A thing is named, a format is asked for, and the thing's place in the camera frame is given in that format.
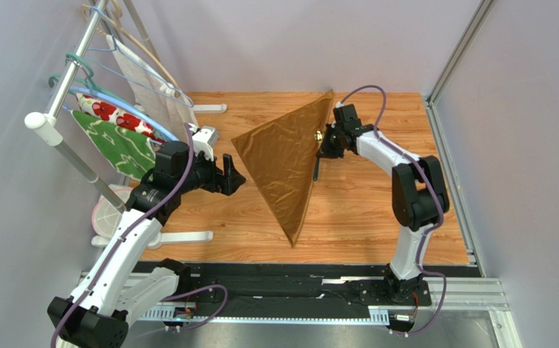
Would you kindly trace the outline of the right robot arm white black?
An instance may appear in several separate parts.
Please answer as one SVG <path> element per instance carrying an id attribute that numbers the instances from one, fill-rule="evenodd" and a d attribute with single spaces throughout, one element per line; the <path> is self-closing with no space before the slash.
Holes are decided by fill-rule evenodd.
<path id="1" fill-rule="evenodd" d="M 326 126 L 316 158 L 342 158 L 351 151 L 391 178 L 392 210 L 400 232 L 385 269 L 382 293 L 389 302 L 406 302 L 425 286 L 425 250 L 450 207 L 441 163 L 435 156 L 419 157 L 390 141 L 374 125 L 363 124 L 352 104 L 338 103 L 333 114 L 334 122 Z"/>

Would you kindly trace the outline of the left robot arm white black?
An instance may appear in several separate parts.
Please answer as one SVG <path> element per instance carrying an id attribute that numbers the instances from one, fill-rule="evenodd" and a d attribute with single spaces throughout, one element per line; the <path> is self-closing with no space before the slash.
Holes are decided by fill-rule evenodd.
<path id="1" fill-rule="evenodd" d="M 61 339 L 77 347 L 121 347 L 129 328 L 156 303 L 190 297 L 191 268 L 169 258 L 134 287 L 123 287 L 184 194 L 203 189 L 230 196 L 246 181 L 229 154 L 218 167 L 214 156 L 185 142 L 164 143 L 154 167 L 130 193 L 114 236 L 89 274 L 68 297 L 51 301 L 47 312 L 55 332 L 50 345 Z"/>

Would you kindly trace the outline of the brown satin napkin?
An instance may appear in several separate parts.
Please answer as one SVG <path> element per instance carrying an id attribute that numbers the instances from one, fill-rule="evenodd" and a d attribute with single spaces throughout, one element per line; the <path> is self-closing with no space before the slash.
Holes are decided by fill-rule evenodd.
<path id="1" fill-rule="evenodd" d="M 316 154 L 334 101 L 328 90 L 294 111 L 231 140 L 258 191 L 294 247 L 313 187 Z"/>

